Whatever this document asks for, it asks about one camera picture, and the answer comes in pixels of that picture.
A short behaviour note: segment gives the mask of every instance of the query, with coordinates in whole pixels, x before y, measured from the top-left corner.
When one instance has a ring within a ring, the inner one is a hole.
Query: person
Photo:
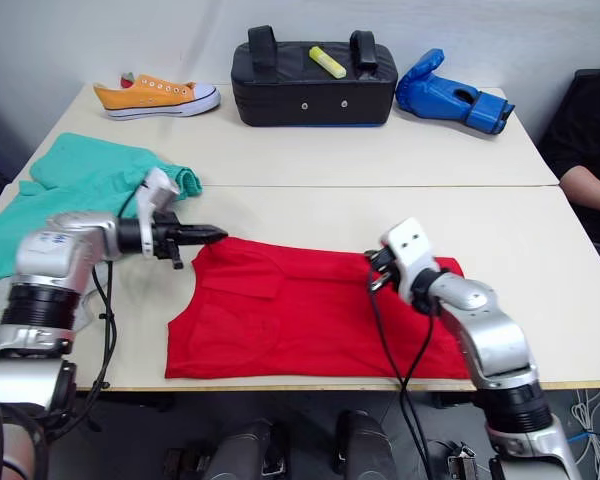
[[[538,150],[600,254],[600,70],[579,70]]]

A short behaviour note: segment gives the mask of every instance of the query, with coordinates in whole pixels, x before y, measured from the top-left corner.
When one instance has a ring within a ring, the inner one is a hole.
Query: black shirt
[[[600,72],[576,75],[538,150],[558,178],[582,165],[600,180]],[[591,240],[600,243],[600,211],[572,207]]]

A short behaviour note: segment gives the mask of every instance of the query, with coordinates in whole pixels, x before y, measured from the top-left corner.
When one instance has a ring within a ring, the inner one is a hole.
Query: white table
[[[203,115],[114,122],[86,85],[31,162],[47,152],[58,134],[69,131],[149,148],[172,163],[190,166],[209,186],[558,183],[515,113],[504,132],[495,136],[455,122],[422,120],[395,105],[387,123],[379,127],[254,128],[240,121],[231,86],[219,89],[222,104]],[[486,90],[504,95],[498,89]]]
[[[14,194],[7,190],[1,203]],[[362,252],[406,216],[415,216],[435,252],[454,256],[467,277],[490,284],[525,330],[549,388],[600,386],[600,259],[557,187],[282,188],[207,187],[177,204],[184,222],[214,223],[247,239]],[[183,259],[198,248],[182,249]],[[129,257],[116,264],[114,310],[119,343],[107,375],[116,390],[392,389],[384,378],[275,376],[218,380],[164,379],[167,322],[195,286],[189,264]],[[93,311],[100,311],[92,299]],[[102,323],[78,334],[71,359],[78,384],[100,366]],[[466,381],[415,380],[433,390]]]

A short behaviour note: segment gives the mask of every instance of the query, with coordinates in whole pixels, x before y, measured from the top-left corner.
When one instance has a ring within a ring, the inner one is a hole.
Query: yellow highlighter
[[[347,70],[327,55],[320,47],[311,47],[309,56],[335,78],[344,78],[347,76]]]

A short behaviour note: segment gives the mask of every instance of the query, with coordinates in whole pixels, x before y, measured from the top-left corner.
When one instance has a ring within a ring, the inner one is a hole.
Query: orange sneaker
[[[168,115],[189,117],[218,106],[220,92],[206,83],[171,83],[140,75],[129,88],[111,90],[94,84],[93,90],[107,115],[116,120]]]

